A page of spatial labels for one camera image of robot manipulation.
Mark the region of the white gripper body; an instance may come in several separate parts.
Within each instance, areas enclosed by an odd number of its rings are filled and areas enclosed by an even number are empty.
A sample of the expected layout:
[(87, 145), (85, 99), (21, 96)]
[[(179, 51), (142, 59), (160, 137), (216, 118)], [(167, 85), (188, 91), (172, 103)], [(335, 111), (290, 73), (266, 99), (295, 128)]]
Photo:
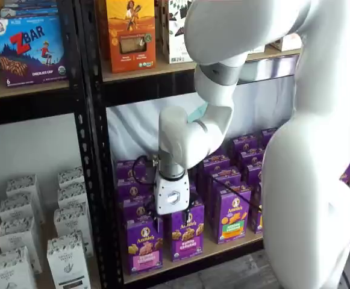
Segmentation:
[(172, 214), (189, 206), (189, 177), (167, 180), (157, 175), (154, 187), (155, 210), (159, 215)]

